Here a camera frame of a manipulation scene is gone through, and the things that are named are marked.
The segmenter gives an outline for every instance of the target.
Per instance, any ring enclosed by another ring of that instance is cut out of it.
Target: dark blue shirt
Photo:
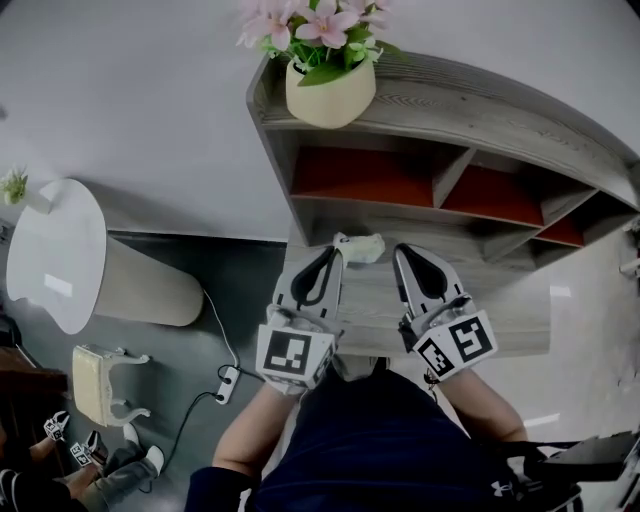
[[[279,466],[263,482],[193,474],[187,512],[513,510],[515,476],[419,387],[390,372],[346,383],[332,370],[303,401]]]

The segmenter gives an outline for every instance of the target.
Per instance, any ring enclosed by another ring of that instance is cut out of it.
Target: green leaf
[[[306,76],[300,80],[298,87],[328,84],[346,75],[349,71],[351,70],[344,69],[344,66],[341,65],[337,59],[331,59],[309,71]]]
[[[353,57],[357,52],[349,48],[349,46],[344,47],[344,69],[349,71],[353,67]]]
[[[366,28],[354,27],[351,30],[347,30],[347,44],[359,43],[369,39],[372,35],[373,32],[369,32]]]
[[[394,46],[390,43],[385,43],[384,41],[380,41],[380,39],[376,40],[376,46],[378,48],[384,49],[385,52],[389,52],[391,55],[398,57],[400,60],[403,60],[404,62],[409,62],[409,57],[407,57],[407,54],[404,53],[397,46]]]

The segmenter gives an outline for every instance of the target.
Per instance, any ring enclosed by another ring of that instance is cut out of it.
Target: small plant
[[[27,191],[26,167],[13,167],[7,175],[0,180],[0,190],[4,192],[4,202],[7,204],[18,204]]]
[[[299,85],[337,80],[366,59],[387,50],[371,26],[386,28],[391,0],[245,0],[245,24],[238,44],[257,43],[271,58],[286,55],[305,77]]]

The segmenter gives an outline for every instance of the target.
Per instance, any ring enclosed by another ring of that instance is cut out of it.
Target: white sneaker
[[[131,423],[127,423],[122,427],[122,434],[125,441],[131,441],[136,446],[140,447],[140,438],[138,437],[138,431]]]
[[[162,453],[162,450],[157,446],[152,446],[151,448],[149,448],[146,458],[149,462],[151,462],[151,464],[154,465],[154,467],[158,471],[159,476],[160,472],[162,471],[162,467],[164,466],[164,453]]]

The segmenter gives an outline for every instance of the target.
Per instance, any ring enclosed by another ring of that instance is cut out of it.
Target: white cable
[[[222,325],[222,320],[220,320],[220,317],[218,316],[218,311],[216,310],[216,306],[211,300],[211,297],[209,297],[207,290],[203,288],[202,291],[207,296],[207,299],[209,299],[209,303],[213,308],[213,314],[216,315],[216,320],[218,320],[218,325],[220,325],[220,330],[222,331],[222,337],[224,338],[224,342],[227,344],[227,348],[229,349],[229,352],[231,352],[231,357],[233,357],[233,366],[235,368],[238,368],[240,366],[240,360],[238,359],[238,354],[236,354],[236,351],[233,350],[231,348],[231,345],[229,344],[229,340],[227,339],[227,333],[224,331],[224,325]]]

